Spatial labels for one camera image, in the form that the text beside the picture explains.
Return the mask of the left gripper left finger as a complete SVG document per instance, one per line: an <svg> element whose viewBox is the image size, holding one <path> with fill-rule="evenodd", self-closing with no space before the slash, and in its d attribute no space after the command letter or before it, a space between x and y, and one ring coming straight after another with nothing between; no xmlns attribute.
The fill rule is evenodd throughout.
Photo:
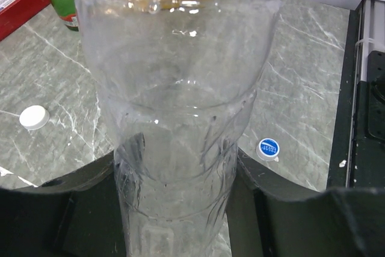
<svg viewBox="0 0 385 257"><path fill-rule="evenodd" d="M1 189L1 256L125 256L113 153L39 187Z"/></svg>

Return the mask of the blue bottle cap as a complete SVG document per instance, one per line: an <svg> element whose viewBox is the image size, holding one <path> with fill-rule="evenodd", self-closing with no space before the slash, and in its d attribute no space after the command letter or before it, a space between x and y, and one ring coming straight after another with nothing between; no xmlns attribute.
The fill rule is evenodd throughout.
<svg viewBox="0 0 385 257"><path fill-rule="evenodd" d="M257 145L256 153L263 161L279 162L280 146L272 138L263 138Z"/></svg>

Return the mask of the clear plastic bottle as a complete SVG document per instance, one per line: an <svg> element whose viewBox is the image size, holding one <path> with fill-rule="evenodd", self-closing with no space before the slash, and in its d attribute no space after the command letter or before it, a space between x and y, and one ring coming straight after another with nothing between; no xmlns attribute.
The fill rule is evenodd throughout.
<svg viewBox="0 0 385 257"><path fill-rule="evenodd" d="M209 256L236 176L280 0L193 0L146 13L75 0L114 143L128 256Z"/></svg>

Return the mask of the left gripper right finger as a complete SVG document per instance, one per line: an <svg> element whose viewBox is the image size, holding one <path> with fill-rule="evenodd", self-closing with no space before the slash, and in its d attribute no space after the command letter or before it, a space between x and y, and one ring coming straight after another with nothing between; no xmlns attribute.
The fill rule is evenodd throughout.
<svg viewBox="0 0 385 257"><path fill-rule="evenodd" d="M228 224L233 256L383 256L384 190L313 191L239 151Z"/></svg>

